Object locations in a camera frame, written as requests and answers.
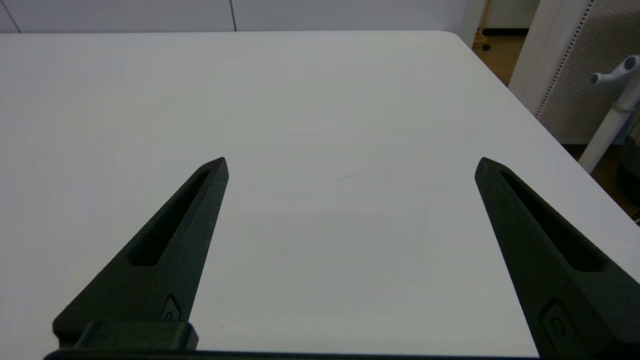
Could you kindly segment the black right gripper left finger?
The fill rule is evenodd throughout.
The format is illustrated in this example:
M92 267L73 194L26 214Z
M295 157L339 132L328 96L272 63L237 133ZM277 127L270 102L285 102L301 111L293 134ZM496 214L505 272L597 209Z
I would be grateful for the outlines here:
M187 321L229 180L199 167L53 321L61 347L93 321Z

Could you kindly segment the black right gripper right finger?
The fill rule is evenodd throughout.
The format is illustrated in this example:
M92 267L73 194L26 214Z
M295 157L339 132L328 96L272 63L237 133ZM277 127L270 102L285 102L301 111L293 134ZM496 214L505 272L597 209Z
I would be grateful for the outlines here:
M474 179L539 357L637 360L638 281L507 166Z

